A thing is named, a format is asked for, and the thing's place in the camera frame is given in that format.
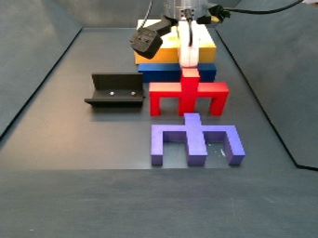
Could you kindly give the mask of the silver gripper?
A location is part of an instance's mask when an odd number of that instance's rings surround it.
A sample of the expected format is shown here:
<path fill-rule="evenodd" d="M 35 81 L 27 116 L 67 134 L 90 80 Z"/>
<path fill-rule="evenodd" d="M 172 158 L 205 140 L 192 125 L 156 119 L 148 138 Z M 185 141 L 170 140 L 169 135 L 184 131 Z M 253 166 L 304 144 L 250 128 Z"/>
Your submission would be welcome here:
<path fill-rule="evenodd" d="M 165 16 L 181 20 L 186 17 L 186 11 L 189 10 L 193 18 L 197 19 L 206 15 L 206 4 L 208 0 L 165 0 Z M 178 36 L 181 41 L 181 66 L 197 67 L 200 63 L 200 35 L 197 21 L 192 21 L 190 32 L 188 21 L 180 21 Z"/>

